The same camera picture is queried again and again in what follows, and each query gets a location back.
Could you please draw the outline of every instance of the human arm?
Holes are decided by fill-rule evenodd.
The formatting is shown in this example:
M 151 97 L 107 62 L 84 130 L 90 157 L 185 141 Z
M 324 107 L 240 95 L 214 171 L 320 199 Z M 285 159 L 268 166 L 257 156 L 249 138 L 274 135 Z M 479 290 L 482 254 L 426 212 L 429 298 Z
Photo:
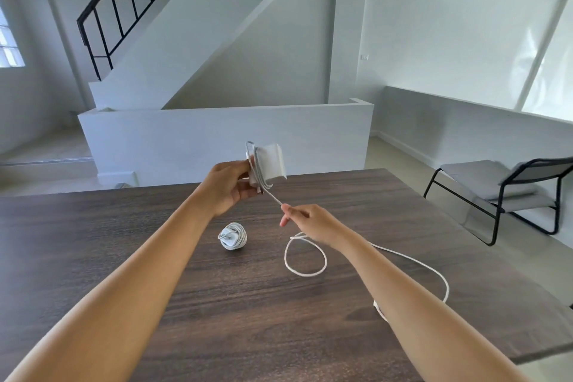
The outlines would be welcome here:
M 247 161 L 216 165 L 121 266 L 78 302 L 6 380 L 125 381 L 155 331 L 209 221 L 257 194 Z
M 517 366 L 449 306 L 393 265 L 361 235 L 317 205 L 282 206 L 310 238 L 340 251 L 388 319 L 426 382 L 526 382 Z

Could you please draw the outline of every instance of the chair backrest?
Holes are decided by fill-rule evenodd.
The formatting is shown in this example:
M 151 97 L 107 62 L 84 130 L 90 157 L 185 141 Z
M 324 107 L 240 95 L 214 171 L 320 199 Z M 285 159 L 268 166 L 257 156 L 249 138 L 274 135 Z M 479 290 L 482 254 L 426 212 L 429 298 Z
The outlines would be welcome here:
M 525 184 L 563 178 L 573 170 L 573 157 L 536 158 L 516 165 L 500 184 Z

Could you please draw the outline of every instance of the folding chair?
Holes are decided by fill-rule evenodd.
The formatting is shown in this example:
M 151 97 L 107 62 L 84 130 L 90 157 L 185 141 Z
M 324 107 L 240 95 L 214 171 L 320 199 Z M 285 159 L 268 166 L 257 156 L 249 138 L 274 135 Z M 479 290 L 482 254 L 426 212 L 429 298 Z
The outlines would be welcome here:
M 502 213 L 509 213 L 545 234 L 554 235 L 559 232 L 561 181 L 563 177 L 572 170 L 573 157 L 556 159 L 536 158 L 529 162 L 517 164 L 511 170 L 501 163 L 491 160 L 446 164 L 436 169 L 426 188 L 426 192 L 424 192 L 424 197 L 428 194 L 432 184 L 436 183 L 448 192 L 453 193 L 456 197 L 463 199 L 468 204 L 473 205 L 476 209 L 495 219 L 491 241 L 489 243 L 483 241 L 488 246 L 493 246 L 496 243 Z M 476 195 L 474 200 L 480 198 L 493 205 L 496 211 L 495 214 L 436 181 L 435 177 L 440 171 L 446 173 L 452 179 L 473 192 Z M 545 195 L 541 187 L 534 184 L 538 181 L 551 180 L 553 178 L 557 179 L 555 199 Z M 553 231 L 548 231 L 516 213 L 520 210 L 539 207 L 549 207 L 555 211 Z

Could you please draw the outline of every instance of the wooden table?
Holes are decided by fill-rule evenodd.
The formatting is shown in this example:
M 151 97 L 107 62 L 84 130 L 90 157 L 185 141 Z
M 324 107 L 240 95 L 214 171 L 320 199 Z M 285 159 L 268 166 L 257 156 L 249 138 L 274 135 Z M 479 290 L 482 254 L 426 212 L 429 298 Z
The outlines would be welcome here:
M 0 198 L 0 378 L 93 286 L 123 262 L 195 185 Z M 573 311 L 388 171 L 290 177 L 273 191 L 317 203 L 368 240 L 440 270 L 448 304 L 517 363 L 573 349 Z M 135 381 L 420 380 L 353 268 L 333 250 L 301 278 L 283 264 L 294 226 L 270 197 L 214 220 L 197 247 Z M 217 235 L 247 229 L 239 251 Z M 291 265 L 318 270 L 310 245 Z M 432 272 L 390 256 L 437 296 Z

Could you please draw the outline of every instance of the black metal chair frame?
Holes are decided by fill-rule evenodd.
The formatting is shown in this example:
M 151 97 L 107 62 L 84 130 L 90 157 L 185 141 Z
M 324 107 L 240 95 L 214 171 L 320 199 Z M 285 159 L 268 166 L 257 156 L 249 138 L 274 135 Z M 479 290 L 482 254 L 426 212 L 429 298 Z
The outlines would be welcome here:
M 531 167 L 532 165 L 534 165 L 535 163 L 538 162 L 545 162 L 547 165 L 546 166 L 553 166 L 553 165 L 561 165 L 561 164 L 567 164 L 567 163 L 571 163 L 571 166 L 569 168 L 567 168 L 564 172 L 562 172 L 559 175 L 554 175 L 554 176 L 550 176 L 550 177 L 543 177 L 543 178 L 522 178 L 519 179 L 518 176 L 519 174 L 526 168 Z M 567 158 L 561 158 L 561 159 L 544 159 L 544 158 L 536 158 L 533 160 L 530 160 L 527 163 L 523 163 L 519 166 L 519 168 L 517 168 L 514 172 L 512 172 L 509 176 L 507 176 L 505 178 L 505 180 L 503 180 L 500 183 L 500 191 L 499 191 L 499 195 L 497 197 L 497 202 L 493 202 L 493 201 L 488 201 L 485 200 L 487 202 L 489 202 L 491 205 L 493 205 L 496 208 L 496 212 L 491 213 L 489 211 L 487 211 L 486 209 L 484 209 L 483 207 L 480 207 L 479 205 L 477 205 L 476 203 L 468 200 L 467 198 L 464 198 L 463 196 L 461 196 L 459 193 L 454 192 L 453 190 L 451 190 L 450 188 L 444 186 L 443 184 L 441 184 L 439 181 L 436 181 L 435 178 L 438 175 L 438 172 L 440 172 L 442 169 L 438 168 L 435 170 L 434 175 L 432 176 L 432 179 L 430 180 L 430 183 L 428 183 L 428 186 L 426 188 L 426 191 L 424 192 L 424 198 L 426 197 L 426 195 L 428 194 L 430 187 L 432 187 L 433 183 L 436 183 L 438 186 L 446 189 L 448 192 L 454 194 L 456 197 L 464 200 L 465 202 L 467 202 L 468 204 L 472 205 L 473 207 L 475 207 L 476 209 L 484 212 L 486 215 L 490 216 L 491 218 L 495 219 L 494 225 L 493 225 L 493 235 L 492 235 L 492 239 L 490 242 L 484 241 L 482 239 L 480 239 L 481 241 L 483 241 L 487 246 L 493 246 L 496 244 L 497 241 L 497 232 L 499 230 L 499 225 L 500 225 L 500 218 L 501 218 L 501 214 L 505 213 L 504 208 L 502 207 L 503 204 L 503 195 L 504 195 L 504 191 L 505 191 L 505 187 L 507 185 L 511 185 L 511 184 L 528 184 L 528 183 L 537 183 L 539 181 L 545 181 L 545 180 L 552 180 L 554 178 L 557 179 L 557 187 L 556 187 L 556 191 L 555 191 L 555 205 L 550 206 L 550 208 L 552 208 L 555 211 L 555 224 L 554 224 L 554 229 L 553 231 L 548 231 L 545 228 L 540 227 L 539 225 L 537 225 L 536 223 L 533 223 L 532 221 L 524 218 L 521 215 L 518 215 L 516 212 L 508 212 L 510 215 L 514 216 L 515 218 L 518 218 L 519 220 L 521 220 L 522 222 L 525 222 L 527 225 L 530 225 L 532 227 L 534 227 L 536 230 L 541 231 L 542 233 L 545 233 L 549 236 L 555 235 L 559 232 L 559 218 L 560 218 L 560 214 L 561 214 L 561 182 L 563 180 L 563 177 L 565 177 L 567 174 L 569 174 L 572 170 L 573 170 L 573 157 L 567 157 Z

